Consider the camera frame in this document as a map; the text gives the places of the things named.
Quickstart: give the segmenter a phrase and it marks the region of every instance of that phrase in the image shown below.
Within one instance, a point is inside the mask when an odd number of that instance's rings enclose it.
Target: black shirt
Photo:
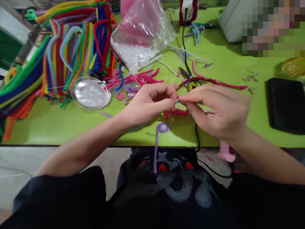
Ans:
[[[71,177],[33,177],[14,200],[3,228],[299,228],[305,186],[235,174],[228,189],[194,156],[133,154],[107,202],[100,167]]]

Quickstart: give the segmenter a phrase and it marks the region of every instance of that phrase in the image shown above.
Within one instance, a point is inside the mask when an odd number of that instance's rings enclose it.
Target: left hand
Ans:
[[[156,115],[174,110],[177,92],[167,83],[146,84],[119,115],[129,127],[151,121]]]

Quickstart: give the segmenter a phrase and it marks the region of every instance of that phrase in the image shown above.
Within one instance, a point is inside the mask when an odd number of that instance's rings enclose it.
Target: round plastic lid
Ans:
[[[106,85],[93,77],[81,77],[75,81],[71,89],[73,100],[87,110],[98,110],[111,100]]]

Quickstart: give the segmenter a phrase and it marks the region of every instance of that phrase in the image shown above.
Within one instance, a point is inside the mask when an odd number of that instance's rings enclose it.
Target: hand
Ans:
[[[223,141],[238,138],[246,127],[250,97],[236,93],[228,88],[205,84],[179,97],[187,107],[197,125],[207,133]],[[215,114],[204,113],[196,104],[202,102]]]
[[[156,115],[174,110],[177,92],[166,83],[146,84],[121,111],[120,116],[132,126],[151,121]]]

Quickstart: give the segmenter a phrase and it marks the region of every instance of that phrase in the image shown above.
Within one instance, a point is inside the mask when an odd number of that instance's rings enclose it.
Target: pixelated area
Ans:
[[[242,54],[305,57],[305,1],[249,1],[243,15]]]

